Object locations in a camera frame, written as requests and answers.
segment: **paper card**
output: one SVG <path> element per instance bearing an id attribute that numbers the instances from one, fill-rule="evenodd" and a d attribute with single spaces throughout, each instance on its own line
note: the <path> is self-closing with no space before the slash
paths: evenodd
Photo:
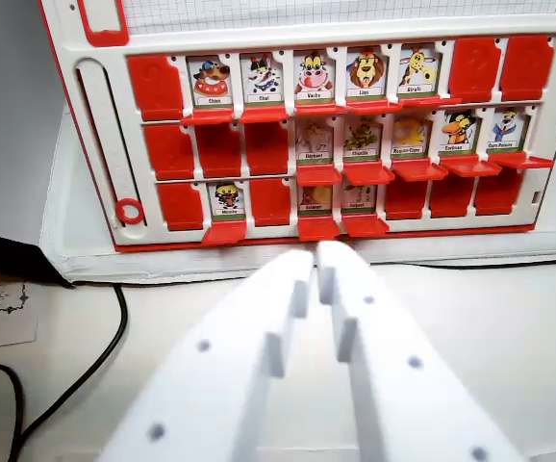
<path id="1" fill-rule="evenodd" d="M 346 53 L 346 99 L 378 99 L 385 95 L 387 57 L 381 48 L 349 48 Z"/>
<path id="2" fill-rule="evenodd" d="M 376 210 L 376 185 L 353 186 L 342 182 L 341 211 L 343 214 L 369 214 Z"/>
<path id="3" fill-rule="evenodd" d="M 336 65 L 324 49 L 294 52 L 295 99 L 298 103 L 334 100 Z"/>
<path id="4" fill-rule="evenodd" d="M 530 117 L 516 108 L 499 108 L 493 113 L 488 152 L 515 152 L 524 147 Z"/>
<path id="5" fill-rule="evenodd" d="M 299 215 L 330 215 L 332 213 L 331 186 L 300 186 L 297 188 Z"/>
<path id="6" fill-rule="evenodd" d="M 432 96 L 436 94 L 441 54 L 434 43 L 408 43 L 400 52 L 397 95 Z"/>
<path id="7" fill-rule="evenodd" d="M 243 190 L 235 182 L 225 181 L 208 184 L 208 195 L 212 205 L 212 219 L 244 219 Z"/>
<path id="8" fill-rule="evenodd" d="M 192 99 L 198 108 L 229 108 L 231 98 L 231 70 L 217 55 L 189 58 Z"/>
<path id="9" fill-rule="evenodd" d="M 427 155 L 430 122 L 416 115 L 404 115 L 393 122 L 392 159 Z"/>
<path id="10" fill-rule="evenodd" d="M 280 104 L 284 101 L 282 66 L 271 52 L 241 55 L 243 101 L 246 106 Z"/>
<path id="11" fill-rule="evenodd" d="M 380 157 L 381 126 L 372 117 L 348 117 L 344 123 L 345 162 L 375 161 Z"/>
<path id="12" fill-rule="evenodd" d="M 440 156 L 472 154 L 477 147 L 479 119 L 474 110 L 447 111 L 441 128 Z"/>
<path id="13" fill-rule="evenodd" d="M 328 164 L 334 157 L 334 130 L 322 119 L 298 119 L 295 124 L 298 164 Z"/>

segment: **cartoon bird card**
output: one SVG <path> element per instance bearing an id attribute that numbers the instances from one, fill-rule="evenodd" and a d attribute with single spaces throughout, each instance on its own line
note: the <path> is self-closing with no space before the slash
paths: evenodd
<path id="1" fill-rule="evenodd" d="M 392 159 L 427 155 L 430 122 L 417 115 L 403 115 L 393 122 Z"/>
<path id="2" fill-rule="evenodd" d="M 385 95 L 387 58 L 381 55 L 380 47 L 349 48 L 346 62 L 347 101 Z"/>
<path id="3" fill-rule="evenodd" d="M 515 152 L 524 147 L 530 117 L 516 108 L 499 108 L 493 113 L 488 152 Z"/>
<path id="4" fill-rule="evenodd" d="M 323 49 L 295 51 L 293 64 L 297 103 L 329 103 L 334 100 L 336 68 Z"/>
<path id="5" fill-rule="evenodd" d="M 231 98 L 231 71 L 218 56 L 189 58 L 192 100 L 197 108 L 229 108 Z"/>
<path id="6" fill-rule="evenodd" d="M 380 157 L 381 126 L 372 117 L 349 117 L 344 123 L 345 162 L 375 161 Z"/>
<path id="7" fill-rule="evenodd" d="M 246 106 L 284 101 L 282 66 L 274 61 L 270 52 L 242 55 L 240 65 Z"/>
<path id="8" fill-rule="evenodd" d="M 244 219 L 243 190 L 232 181 L 208 184 L 212 220 Z"/>
<path id="9" fill-rule="evenodd" d="M 440 156 L 472 154 L 479 135 L 479 119 L 474 110 L 447 111 L 441 128 Z"/>
<path id="10" fill-rule="evenodd" d="M 298 119 L 295 124 L 298 164 L 328 164 L 334 157 L 334 131 L 323 119 Z"/>
<path id="11" fill-rule="evenodd" d="M 376 210 L 376 186 L 354 186 L 342 182 L 341 212 L 343 214 L 370 214 Z"/>
<path id="12" fill-rule="evenodd" d="M 437 92 L 441 54 L 434 43 L 402 46 L 397 95 L 401 98 L 432 96 Z"/>
<path id="13" fill-rule="evenodd" d="M 331 186 L 300 186 L 297 188 L 297 211 L 301 216 L 332 213 Z"/>

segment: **cartoon giraffe card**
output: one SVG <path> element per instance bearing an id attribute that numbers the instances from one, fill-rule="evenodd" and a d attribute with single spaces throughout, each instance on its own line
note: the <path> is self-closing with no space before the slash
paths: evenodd
<path id="1" fill-rule="evenodd" d="M 271 52 L 242 55 L 240 65 L 246 106 L 284 101 L 282 66 L 274 61 Z"/>
<path id="2" fill-rule="evenodd" d="M 231 71 L 218 56 L 195 56 L 189 58 L 190 87 L 192 99 L 198 108 L 228 108 L 231 99 Z"/>
<path id="3" fill-rule="evenodd" d="M 345 162 L 375 161 L 380 157 L 381 126 L 368 116 L 346 117 L 344 123 Z"/>
<path id="4" fill-rule="evenodd" d="M 298 103 L 329 103 L 334 100 L 335 63 L 323 49 L 295 51 L 295 100 Z"/>
<path id="5" fill-rule="evenodd" d="M 397 95 L 432 96 L 437 92 L 441 54 L 434 43 L 408 43 L 400 52 Z"/>
<path id="6" fill-rule="evenodd" d="M 233 181 L 208 184 L 212 220 L 244 219 L 243 191 Z"/>
<path id="7" fill-rule="evenodd" d="M 385 95 L 387 58 L 381 55 L 379 46 L 349 48 L 346 62 L 347 101 Z"/>
<path id="8" fill-rule="evenodd" d="M 515 152 L 524 147 L 530 117 L 516 108 L 500 108 L 493 113 L 488 152 Z"/>

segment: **red plastic flap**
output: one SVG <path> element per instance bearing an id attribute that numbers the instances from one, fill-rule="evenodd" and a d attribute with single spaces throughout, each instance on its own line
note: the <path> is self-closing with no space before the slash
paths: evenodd
<path id="1" fill-rule="evenodd" d="M 392 170 L 406 181 L 441 180 L 447 176 L 447 170 L 430 159 L 400 159 L 392 162 Z"/>
<path id="2" fill-rule="evenodd" d="M 181 123 L 187 125 L 212 125 L 233 121 L 233 108 L 193 109 Z"/>
<path id="3" fill-rule="evenodd" d="M 257 226 L 289 224 L 291 190 L 281 178 L 250 180 L 250 195 Z"/>
<path id="4" fill-rule="evenodd" d="M 177 120 L 182 117 L 180 73 L 165 55 L 127 58 L 133 93 L 143 120 Z"/>
<path id="5" fill-rule="evenodd" d="M 340 227 L 331 215 L 322 217 L 299 217 L 297 222 L 300 241 L 325 241 L 340 234 Z"/>
<path id="6" fill-rule="evenodd" d="M 244 125 L 246 157 L 252 175 L 287 173 L 289 133 L 282 122 Z"/>
<path id="7" fill-rule="evenodd" d="M 501 168 L 488 161 L 480 161 L 476 154 L 441 158 L 441 166 L 458 176 L 491 176 L 500 173 Z"/>
<path id="8" fill-rule="evenodd" d="M 376 214 L 343 215 L 342 223 L 353 238 L 376 238 L 390 230 Z"/>
<path id="9" fill-rule="evenodd" d="M 334 164 L 311 164 L 297 166 L 297 184 L 299 186 L 331 186 L 340 182 L 342 175 Z"/>
<path id="10" fill-rule="evenodd" d="M 345 162 L 344 174 L 351 185 L 387 185 L 395 175 L 381 161 Z"/>
<path id="11" fill-rule="evenodd" d="M 502 100 L 541 99 L 553 59 L 547 36 L 509 38 L 500 78 Z"/>
<path id="12" fill-rule="evenodd" d="M 390 103 L 387 98 L 378 100 L 355 100 L 346 102 L 346 110 L 349 113 L 365 116 L 366 114 L 388 114 L 396 113 L 403 107 L 402 103 Z"/>
<path id="13" fill-rule="evenodd" d="M 489 155 L 490 162 L 510 168 L 552 168 L 554 161 L 541 157 L 526 157 L 524 151 L 498 152 Z"/>
<path id="14" fill-rule="evenodd" d="M 190 135 L 179 125 L 145 125 L 145 144 L 150 163 L 159 180 L 192 178 L 194 158 Z"/>
<path id="15" fill-rule="evenodd" d="M 455 41 L 449 92 L 463 103 L 490 101 L 496 83 L 500 49 L 492 37 L 458 38 Z"/>
<path id="16" fill-rule="evenodd" d="M 124 14 L 124 8 L 122 7 L 122 0 L 112 1 L 115 2 L 115 7 L 117 9 L 117 18 L 120 21 L 120 30 L 95 32 L 89 27 L 88 14 L 86 12 L 84 0 L 77 0 L 79 14 L 82 17 L 82 24 L 84 25 L 84 32 L 86 33 L 86 39 L 88 39 L 88 43 L 92 46 L 121 46 L 128 43 L 128 26 L 126 25 L 126 15 Z"/>
<path id="17" fill-rule="evenodd" d="M 336 103 L 295 103 L 295 114 L 297 116 L 330 116 L 332 114 L 340 114 L 345 111 L 346 108 L 337 106 Z"/>
<path id="18" fill-rule="evenodd" d="M 278 122 L 289 118 L 283 105 L 280 106 L 252 106 L 243 110 L 241 123 Z"/>
<path id="19" fill-rule="evenodd" d="M 158 185 L 163 217 L 170 231 L 203 229 L 201 195 L 190 183 Z"/>
<path id="20" fill-rule="evenodd" d="M 235 244 L 246 238 L 246 220 L 214 221 L 203 236 L 202 244 L 223 245 Z"/>
<path id="21" fill-rule="evenodd" d="M 206 177 L 241 175 L 240 135 L 231 124 L 198 125 L 194 134 Z"/>

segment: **cartoon cow card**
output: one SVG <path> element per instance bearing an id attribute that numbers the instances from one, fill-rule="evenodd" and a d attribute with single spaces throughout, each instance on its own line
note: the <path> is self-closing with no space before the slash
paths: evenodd
<path id="1" fill-rule="evenodd" d="M 488 152 L 515 152 L 524 146 L 530 118 L 516 108 L 499 108 L 493 113 Z"/>
<path id="2" fill-rule="evenodd" d="M 231 71 L 218 56 L 195 56 L 189 58 L 192 100 L 198 108 L 228 108 L 231 99 Z"/>
<path id="3" fill-rule="evenodd" d="M 334 100 L 336 69 L 325 50 L 296 51 L 293 65 L 297 103 Z"/>
<path id="4" fill-rule="evenodd" d="M 432 96 L 437 92 L 441 54 L 434 43 L 402 46 L 397 95 L 401 98 Z"/>
<path id="5" fill-rule="evenodd" d="M 387 58 L 381 55 L 380 47 L 349 48 L 346 62 L 347 101 L 385 95 Z"/>
<path id="6" fill-rule="evenodd" d="M 273 60 L 270 52 L 242 55 L 240 65 L 246 106 L 284 101 L 282 66 Z"/>

